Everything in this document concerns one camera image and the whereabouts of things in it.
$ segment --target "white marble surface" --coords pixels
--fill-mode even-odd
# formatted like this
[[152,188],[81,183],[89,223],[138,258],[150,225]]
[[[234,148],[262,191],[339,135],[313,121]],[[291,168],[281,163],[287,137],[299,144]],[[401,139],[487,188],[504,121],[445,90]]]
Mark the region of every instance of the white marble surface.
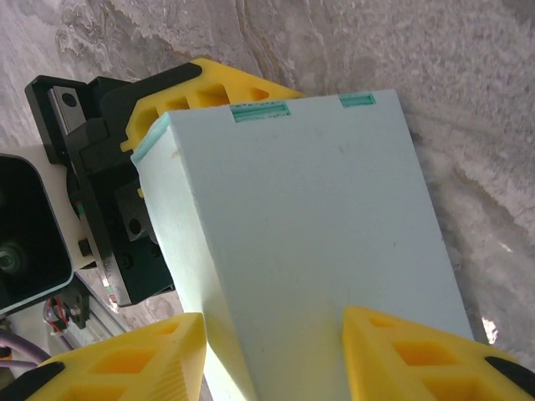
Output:
[[397,89],[472,329],[535,368],[533,0],[2,0],[0,34],[0,146],[38,141],[38,74],[138,79],[202,56],[308,95]]

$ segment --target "teal tape strip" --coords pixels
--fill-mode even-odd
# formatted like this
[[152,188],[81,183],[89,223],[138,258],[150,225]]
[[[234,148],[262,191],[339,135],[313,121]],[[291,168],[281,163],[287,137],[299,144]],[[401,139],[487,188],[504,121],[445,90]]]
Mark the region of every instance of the teal tape strip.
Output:
[[341,94],[339,98],[344,108],[375,104],[375,98],[372,94]]
[[284,102],[234,104],[231,106],[234,121],[241,123],[254,119],[271,119],[291,115]]

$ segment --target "marble floor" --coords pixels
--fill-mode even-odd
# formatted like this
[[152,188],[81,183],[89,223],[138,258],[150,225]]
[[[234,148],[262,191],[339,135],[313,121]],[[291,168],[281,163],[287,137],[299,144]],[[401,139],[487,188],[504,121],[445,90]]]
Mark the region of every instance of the marble floor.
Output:
[[[208,57],[307,95],[397,89],[473,332],[535,369],[533,0],[1,2],[0,148],[39,141],[38,74],[133,80]],[[119,313],[180,310],[167,294]]]

